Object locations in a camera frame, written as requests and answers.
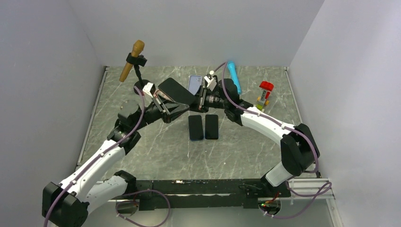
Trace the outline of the black phone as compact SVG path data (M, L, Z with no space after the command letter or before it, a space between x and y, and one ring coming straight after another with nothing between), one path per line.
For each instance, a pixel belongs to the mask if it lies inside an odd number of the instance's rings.
M218 116L216 114L205 115L205 139L217 140L219 138Z

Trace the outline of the purple phone case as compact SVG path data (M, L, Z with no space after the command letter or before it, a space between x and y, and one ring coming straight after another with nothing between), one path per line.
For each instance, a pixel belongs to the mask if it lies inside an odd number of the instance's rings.
M202 86L203 77L199 75L190 75L187 90L195 95Z

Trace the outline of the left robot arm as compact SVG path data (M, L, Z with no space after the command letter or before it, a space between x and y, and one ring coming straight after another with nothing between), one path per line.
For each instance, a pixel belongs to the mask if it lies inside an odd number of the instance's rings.
M110 199L122 196L131 198L136 190L136 178L119 171L102 184L97 181L124 158L141 138L138 130L162 119L170 123L190 109L185 102L152 96L145 106L146 94L140 93L142 104L126 101L118 113L115 127L102 146L78 170L60 183L48 183L42 196L44 226L53 223L58 227L80 227L89 214Z

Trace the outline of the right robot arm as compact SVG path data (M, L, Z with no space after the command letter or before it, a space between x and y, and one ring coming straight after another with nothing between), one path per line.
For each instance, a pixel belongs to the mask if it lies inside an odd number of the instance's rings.
M310 165L318 164L320 152L307 125L292 125L267 115L256 105L243 100L231 79L219 82L212 79L207 85L199 86L194 96L197 98L193 103L196 111L205 113L209 108L223 109L232 122L253 129L280 146L281 161L261 178L264 195L273 196L279 191L280 184L307 172Z

